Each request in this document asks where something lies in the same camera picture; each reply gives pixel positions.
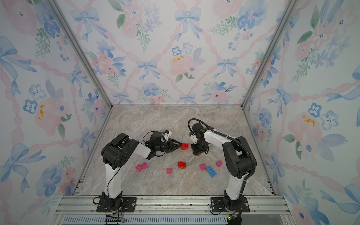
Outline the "red 2x4 lego brick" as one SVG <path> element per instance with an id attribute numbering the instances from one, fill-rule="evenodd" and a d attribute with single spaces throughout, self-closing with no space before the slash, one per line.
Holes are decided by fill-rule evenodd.
<path id="1" fill-rule="evenodd" d="M 180 147 L 181 150 L 186 151 L 189 149 L 189 144 L 188 143 L 183 143 Z"/>

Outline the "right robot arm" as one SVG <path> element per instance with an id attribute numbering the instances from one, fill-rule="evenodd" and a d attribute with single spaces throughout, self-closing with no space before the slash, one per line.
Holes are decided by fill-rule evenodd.
<path id="1" fill-rule="evenodd" d="M 207 154 L 211 144 L 223 151 L 226 167 L 231 175 L 224 191 L 224 208 L 230 212 L 241 212 L 246 183 L 255 173 L 257 166 L 257 160 L 247 140 L 242 136 L 235 138 L 225 135 L 196 118 L 190 119 L 187 125 L 193 141 L 191 149 L 194 155 Z"/>

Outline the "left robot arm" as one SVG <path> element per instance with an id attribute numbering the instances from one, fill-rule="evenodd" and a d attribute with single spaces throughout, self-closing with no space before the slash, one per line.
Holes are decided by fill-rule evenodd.
<path id="1" fill-rule="evenodd" d="M 150 139 L 141 143 L 128 135 L 121 133 L 109 142 L 101 151 L 106 169 L 105 190 L 99 201 L 99 206 L 112 212 L 118 211 L 123 205 L 122 171 L 132 154 L 145 159 L 152 159 L 157 153 L 171 153 L 183 146 L 183 143 L 169 138 L 170 131 L 153 131 Z"/>

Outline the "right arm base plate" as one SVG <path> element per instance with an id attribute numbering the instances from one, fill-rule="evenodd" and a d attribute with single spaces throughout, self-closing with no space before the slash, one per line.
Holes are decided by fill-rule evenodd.
<path id="1" fill-rule="evenodd" d="M 247 198 L 242 196 L 238 200 L 228 200 L 225 197 L 211 197 L 210 209 L 212 213 L 221 212 L 250 212 L 249 203 Z"/>

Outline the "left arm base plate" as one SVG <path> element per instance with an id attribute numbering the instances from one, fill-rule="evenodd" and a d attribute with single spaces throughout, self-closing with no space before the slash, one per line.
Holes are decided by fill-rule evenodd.
<path id="1" fill-rule="evenodd" d="M 136 205 L 136 197 L 110 199 L 107 196 L 102 196 L 97 203 L 96 212 L 135 212 Z"/>

